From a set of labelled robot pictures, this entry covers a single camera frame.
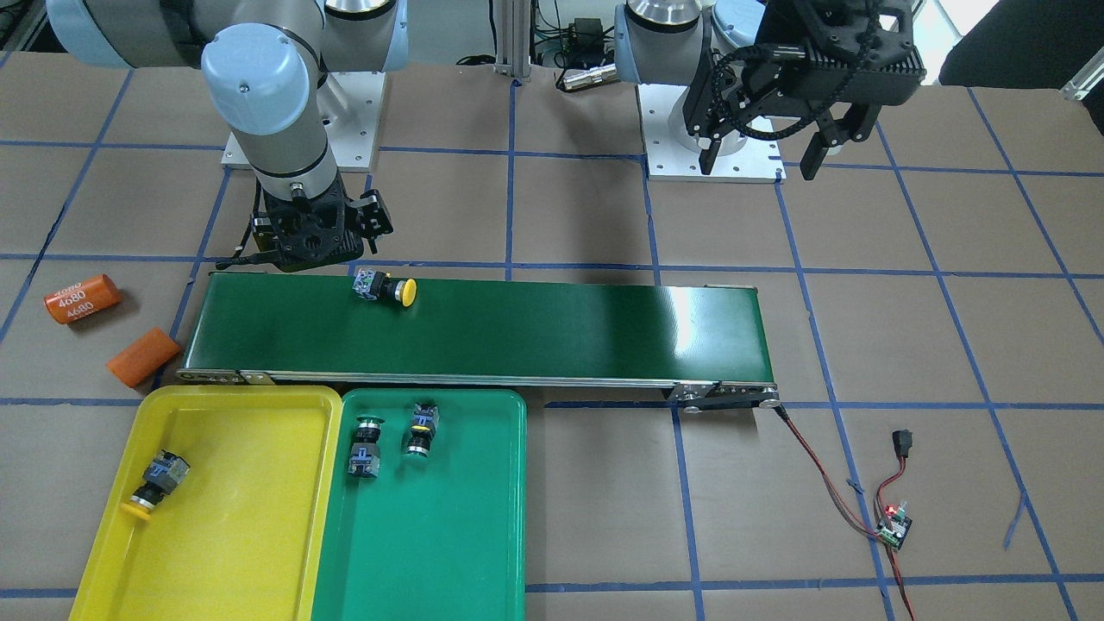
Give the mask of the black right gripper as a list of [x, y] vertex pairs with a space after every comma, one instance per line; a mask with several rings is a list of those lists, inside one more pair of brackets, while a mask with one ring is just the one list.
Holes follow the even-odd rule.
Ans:
[[312, 199], [293, 190], [284, 200], [259, 189], [251, 215], [251, 236], [257, 251], [252, 265], [272, 264], [285, 273], [350, 262], [394, 225], [381, 193], [367, 190], [359, 199], [346, 192], [342, 177]]

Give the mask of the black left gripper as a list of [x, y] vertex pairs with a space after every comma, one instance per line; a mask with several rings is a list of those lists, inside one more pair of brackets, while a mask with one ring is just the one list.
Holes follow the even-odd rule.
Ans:
[[813, 181], [828, 154], [866, 141], [880, 110], [921, 86], [914, 15], [911, 1], [716, 1], [683, 107], [700, 173], [733, 131], [781, 141], [815, 126], [798, 166]]

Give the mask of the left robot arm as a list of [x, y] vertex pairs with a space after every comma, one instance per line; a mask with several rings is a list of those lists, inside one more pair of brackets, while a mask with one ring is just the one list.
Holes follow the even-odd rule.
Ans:
[[615, 13], [618, 78], [637, 86], [652, 176], [785, 179], [778, 146], [811, 133], [798, 169], [866, 141], [926, 69], [907, 1], [627, 1]]

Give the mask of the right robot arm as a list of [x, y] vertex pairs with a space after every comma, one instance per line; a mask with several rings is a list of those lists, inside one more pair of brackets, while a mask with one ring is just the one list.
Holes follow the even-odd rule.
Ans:
[[47, 1], [63, 48], [91, 66], [190, 67], [256, 177], [245, 236], [220, 263], [285, 273], [376, 252], [394, 231], [378, 190], [352, 199], [331, 130], [363, 114], [336, 82], [408, 62], [405, 1]]

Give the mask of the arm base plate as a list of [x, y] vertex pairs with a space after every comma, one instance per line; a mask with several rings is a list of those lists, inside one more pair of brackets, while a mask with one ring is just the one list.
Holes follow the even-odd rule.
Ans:
[[204, 76], [210, 99], [232, 130], [225, 164], [250, 165], [266, 185], [298, 181], [314, 193], [342, 173], [369, 172], [383, 74], [329, 74], [320, 91], [302, 69]]
[[775, 141], [750, 139], [737, 131], [722, 139], [712, 172], [703, 173], [699, 161], [701, 144], [686, 133], [682, 118], [687, 88], [678, 85], [640, 84], [637, 87], [640, 129], [651, 177], [734, 185], [773, 185], [786, 179]]

